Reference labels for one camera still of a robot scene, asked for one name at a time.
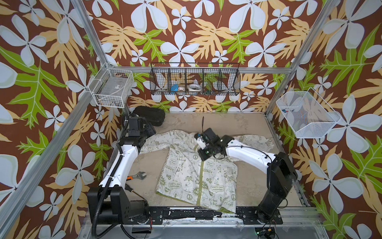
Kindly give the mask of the orange handled wrench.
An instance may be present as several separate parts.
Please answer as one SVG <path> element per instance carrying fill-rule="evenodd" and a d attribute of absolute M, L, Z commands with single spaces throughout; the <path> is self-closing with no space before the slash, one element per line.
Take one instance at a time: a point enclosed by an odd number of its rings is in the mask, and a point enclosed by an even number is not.
<path fill-rule="evenodd" d="M 134 180 L 134 179 L 144 180 L 146 177 L 147 177 L 146 172 L 140 171 L 135 175 L 128 176 L 126 180 L 127 181 Z"/>

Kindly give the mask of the black zippered case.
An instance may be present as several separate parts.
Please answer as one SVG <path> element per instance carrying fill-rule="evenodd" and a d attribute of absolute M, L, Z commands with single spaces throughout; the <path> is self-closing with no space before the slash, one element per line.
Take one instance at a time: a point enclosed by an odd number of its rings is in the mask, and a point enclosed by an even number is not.
<path fill-rule="evenodd" d="M 138 106 L 133 110 L 133 113 L 140 117 L 145 117 L 153 126 L 161 126 L 165 119 L 165 112 L 158 108 Z"/>

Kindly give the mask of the white green printed jacket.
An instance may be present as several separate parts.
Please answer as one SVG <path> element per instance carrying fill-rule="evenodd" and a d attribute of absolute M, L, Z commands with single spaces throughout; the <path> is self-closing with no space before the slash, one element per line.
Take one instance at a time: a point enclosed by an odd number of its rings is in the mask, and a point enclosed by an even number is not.
<path fill-rule="evenodd" d="M 218 156 L 202 161 L 192 133 L 179 129 L 147 139 L 141 153 L 168 149 L 156 194 L 224 213 L 236 211 L 237 158 Z"/>

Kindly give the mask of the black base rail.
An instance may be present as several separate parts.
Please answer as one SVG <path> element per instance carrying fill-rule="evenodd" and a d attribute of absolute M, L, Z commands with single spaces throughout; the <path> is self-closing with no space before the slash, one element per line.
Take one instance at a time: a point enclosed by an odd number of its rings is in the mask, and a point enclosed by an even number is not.
<path fill-rule="evenodd" d="M 163 225 L 166 220 L 191 219 L 194 221 L 208 221 L 214 219 L 238 219 L 245 225 L 260 225 L 257 218 L 256 207 L 236 207 L 236 212 L 223 213 L 212 209 L 202 207 L 150 207 L 150 217 L 147 220 L 143 218 L 132 218 L 127 221 L 128 225 Z"/>

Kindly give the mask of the white mesh basket right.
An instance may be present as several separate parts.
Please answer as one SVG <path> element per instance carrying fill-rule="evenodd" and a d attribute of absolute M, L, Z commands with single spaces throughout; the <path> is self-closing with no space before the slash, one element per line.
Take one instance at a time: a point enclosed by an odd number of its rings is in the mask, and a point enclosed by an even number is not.
<path fill-rule="evenodd" d="M 313 88 L 307 91 L 288 91 L 276 105 L 296 138 L 322 138 L 342 119 Z"/>

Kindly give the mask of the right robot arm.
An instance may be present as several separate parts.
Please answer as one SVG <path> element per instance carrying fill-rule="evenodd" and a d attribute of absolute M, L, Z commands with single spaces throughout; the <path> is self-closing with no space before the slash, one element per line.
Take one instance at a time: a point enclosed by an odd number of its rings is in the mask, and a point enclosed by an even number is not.
<path fill-rule="evenodd" d="M 203 161 L 220 153 L 242 160 L 266 174 L 267 192 L 256 207 L 255 219 L 264 224 L 269 223 L 297 179 L 289 156 L 283 152 L 263 152 L 227 135 L 220 138 L 217 135 L 206 136 L 197 133 L 195 139 L 200 147 L 198 154 Z"/>

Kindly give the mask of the blue object in basket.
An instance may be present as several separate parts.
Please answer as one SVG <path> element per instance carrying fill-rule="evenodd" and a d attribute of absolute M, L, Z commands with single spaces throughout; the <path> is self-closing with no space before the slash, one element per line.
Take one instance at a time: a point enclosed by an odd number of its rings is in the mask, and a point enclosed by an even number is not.
<path fill-rule="evenodd" d="M 177 92 L 179 89 L 179 85 L 178 84 L 174 84 L 170 87 L 170 91 L 171 92 Z"/>

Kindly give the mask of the white tape roll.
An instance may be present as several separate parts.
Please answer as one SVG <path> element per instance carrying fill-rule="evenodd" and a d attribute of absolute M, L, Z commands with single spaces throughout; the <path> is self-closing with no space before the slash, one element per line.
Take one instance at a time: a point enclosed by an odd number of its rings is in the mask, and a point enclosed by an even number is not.
<path fill-rule="evenodd" d="M 190 84 L 188 85 L 188 91 L 189 92 L 201 92 L 202 91 L 202 86 L 199 84 Z"/>

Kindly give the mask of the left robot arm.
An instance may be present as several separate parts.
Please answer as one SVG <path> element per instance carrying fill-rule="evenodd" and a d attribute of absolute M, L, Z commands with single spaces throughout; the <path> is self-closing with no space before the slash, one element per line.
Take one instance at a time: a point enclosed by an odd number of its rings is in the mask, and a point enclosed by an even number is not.
<path fill-rule="evenodd" d="M 133 162 L 145 141 L 156 133 L 144 117 L 130 117 L 116 143 L 118 155 L 98 187 L 87 194 L 92 225 L 126 225 L 132 220 L 143 223 L 149 219 L 145 200 L 130 201 L 125 184 Z"/>

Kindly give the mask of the small green circuit board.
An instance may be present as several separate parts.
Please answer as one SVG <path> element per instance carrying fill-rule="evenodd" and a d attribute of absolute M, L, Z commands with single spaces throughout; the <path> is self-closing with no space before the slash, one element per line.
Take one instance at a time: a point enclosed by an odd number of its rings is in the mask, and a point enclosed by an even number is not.
<path fill-rule="evenodd" d="M 276 232 L 274 229 L 260 229 L 256 231 L 257 239 L 275 239 Z"/>

